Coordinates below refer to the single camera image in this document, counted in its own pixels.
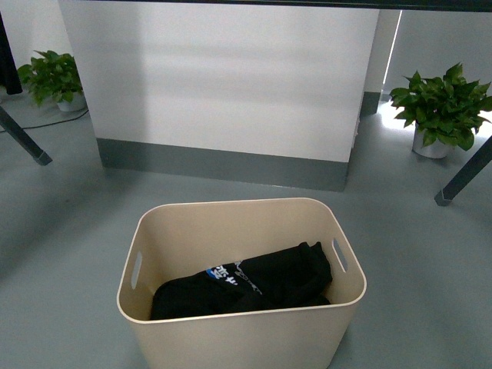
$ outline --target cable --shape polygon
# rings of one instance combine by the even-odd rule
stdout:
[[[43,128],[43,127],[49,127],[50,125],[59,125],[60,123],[66,123],[68,121],[76,121],[77,119],[79,118],[82,118],[84,115],[86,115],[87,113],[89,112],[89,110],[87,109],[86,111],[84,111],[83,114],[79,115],[78,117],[75,117],[75,118],[71,118],[71,119],[65,119],[63,121],[54,121],[53,123],[48,123],[46,125],[34,125],[34,126],[31,126],[31,127],[23,127],[22,130],[26,130],[26,129],[36,129],[36,128]]]

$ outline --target table leg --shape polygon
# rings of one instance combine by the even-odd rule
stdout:
[[[485,165],[492,161],[492,137],[471,157],[453,179],[440,190],[434,200],[439,206],[448,206],[453,198],[478,174]]]
[[[19,127],[17,122],[0,106],[0,125],[9,133],[38,163],[47,165],[52,159]]]

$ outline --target pothos plant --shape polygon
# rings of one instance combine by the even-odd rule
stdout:
[[[82,93],[75,59],[70,54],[57,54],[52,50],[37,52],[42,58],[31,58],[31,64],[18,69],[21,83],[40,106],[46,99],[72,102],[74,94]]]
[[[467,82],[461,63],[449,68],[443,78],[422,78],[418,71],[405,78],[408,88],[395,88],[390,93],[391,106],[404,108],[395,118],[404,119],[404,127],[415,121],[418,131],[424,133],[423,146],[439,140],[469,150],[474,133],[488,121],[480,112],[492,111],[492,97],[487,96],[490,82]]]

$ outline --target concrete floor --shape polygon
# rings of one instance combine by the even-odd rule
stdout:
[[[23,126],[74,116],[2,97]],[[392,128],[392,114],[362,120],[344,192],[104,169],[88,115],[28,131],[53,158],[46,167],[1,134],[0,368],[146,368],[116,306],[142,214],[286,197],[327,204],[367,276],[330,369],[492,367],[492,167],[451,206],[434,202],[484,138],[432,161],[411,152],[411,129]]]

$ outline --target beige plastic bin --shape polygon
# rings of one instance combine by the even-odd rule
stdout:
[[[343,253],[344,270],[334,240]],[[320,241],[332,305],[149,321],[158,287],[220,264]],[[118,307],[152,369],[325,369],[366,279],[331,210],[308,198],[169,204],[139,223]]]

